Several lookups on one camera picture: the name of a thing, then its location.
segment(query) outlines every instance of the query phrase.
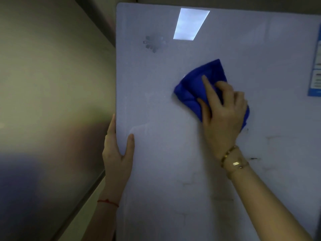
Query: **blue cloth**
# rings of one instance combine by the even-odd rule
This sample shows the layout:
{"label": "blue cloth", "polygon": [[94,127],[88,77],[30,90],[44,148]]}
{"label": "blue cloth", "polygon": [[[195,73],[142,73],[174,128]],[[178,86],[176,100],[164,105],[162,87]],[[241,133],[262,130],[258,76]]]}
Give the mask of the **blue cloth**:
{"label": "blue cloth", "polygon": [[[205,87],[202,81],[202,75],[205,75],[210,84],[213,85],[221,103],[223,104],[222,91],[217,89],[214,84],[217,81],[225,81],[226,77],[224,70],[219,59],[209,62],[189,72],[179,84],[175,87],[174,93],[178,99],[189,107],[202,122],[202,109],[201,105],[197,102],[197,98],[201,98],[207,105],[209,105]],[[250,109],[247,107],[242,129],[246,125],[246,120],[250,114]]]}

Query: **hand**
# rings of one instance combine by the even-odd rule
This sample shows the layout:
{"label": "hand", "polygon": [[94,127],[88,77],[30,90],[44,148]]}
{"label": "hand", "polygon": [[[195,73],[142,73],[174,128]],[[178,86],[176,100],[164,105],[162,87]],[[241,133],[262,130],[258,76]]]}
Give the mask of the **hand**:
{"label": "hand", "polygon": [[201,99],[197,100],[202,107],[204,135],[214,157],[221,160],[235,145],[243,124],[247,100],[244,99],[244,92],[234,92],[231,85],[219,81],[215,86],[223,93],[224,105],[222,105],[206,76],[203,75],[202,80],[212,110],[211,117],[207,104]]}
{"label": "hand", "polygon": [[117,204],[120,202],[123,190],[132,171],[134,148],[134,135],[130,134],[127,139],[125,155],[122,156],[120,154],[116,139],[116,120],[115,115],[113,115],[105,137],[105,148],[102,153],[106,172],[106,184],[100,198],[107,198]]}

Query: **sticker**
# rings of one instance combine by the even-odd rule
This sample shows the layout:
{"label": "sticker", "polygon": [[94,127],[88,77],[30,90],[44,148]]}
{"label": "sticker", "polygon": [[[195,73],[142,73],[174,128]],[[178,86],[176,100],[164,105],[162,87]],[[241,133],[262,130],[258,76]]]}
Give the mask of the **sticker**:
{"label": "sticker", "polygon": [[315,48],[308,96],[321,96],[321,25]]}

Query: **stain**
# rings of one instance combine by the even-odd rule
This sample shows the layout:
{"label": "stain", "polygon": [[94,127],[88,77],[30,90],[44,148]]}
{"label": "stain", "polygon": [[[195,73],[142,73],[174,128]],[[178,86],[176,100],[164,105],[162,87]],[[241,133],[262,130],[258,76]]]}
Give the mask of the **stain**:
{"label": "stain", "polygon": [[253,160],[261,161],[262,158],[251,157],[251,158],[248,158],[247,160],[248,160],[248,161],[253,161]]}
{"label": "stain", "polygon": [[272,170],[276,170],[276,167],[275,166],[269,166],[269,167],[262,167],[263,171],[265,173],[269,172],[269,171],[272,171]]}
{"label": "stain", "polygon": [[188,216],[188,214],[187,213],[177,212],[177,211],[175,211],[175,213],[178,214],[178,215],[182,215],[183,216],[183,227],[185,227],[185,225],[186,225],[186,217]]}
{"label": "stain", "polygon": [[271,140],[277,139],[277,138],[293,138],[291,136],[282,136],[282,135],[273,135],[273,136],[266,136],[267,145],[270,145]]}
{"label": "stain", "polygon": [[199,174],[199,173],[198,173],[198,172],[193,172],[192,178],[191,178],[191,181],[190,181],[190,182],[182,182],[182,181],[179,181],[179,180],[177,180],[177,181],[178,181],[180,184],[182,184],[183,187],[197,184],[197,182],[195,181],[195,176],[196,176],[197,174]]}

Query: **bracelet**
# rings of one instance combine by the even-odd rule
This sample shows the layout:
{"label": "bracelet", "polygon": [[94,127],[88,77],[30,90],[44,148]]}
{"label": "bracelet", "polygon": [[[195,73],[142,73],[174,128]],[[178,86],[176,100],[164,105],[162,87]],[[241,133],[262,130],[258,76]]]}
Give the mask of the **bracelet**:
{"label": "bracelet", "polygon": [[224,166],[224,161],[225,161],[225,159],[229,156],[229,154],[233,151],[233,150],[235,150],[235,149],[237,149],[237,148],[239,148],[239,147],[237,147],[237,146],[233,146],[233,147],[231,147],[231,149],[229,149],[226,153],[225,153],[225,155],[222,157],[222,159],[221,159],[221,167],[223,168],[223,166]]}
{"label": "bracelet", "polygon": [[115,202],[111,202],[109,199],[99,199],[97,202],[104,202],[104,203],[108,203],[108,204],[112,204],[114,206],[117,206],[117,208],[119,207],[119,205]]}
{"label": "bracelet", "polygon": [[227,175],[227,178],[231,180],[231,175],[232,175],[232,173],[236,172],[236,171],[239,170],[239,169],[243,169],[244,167],[249,166],[249,165],[250,165],[250,164],[249,164],[248,162],[246,162],[246,163],[239,162],[239,161],[234,162],[234,163],[233,163],[233,166],[238,166],[238,167],[237,167],[234,171],[232,171],[232,172],[230,172],[230,173],[227,173],[227,174],[226,174],[226,175]]}

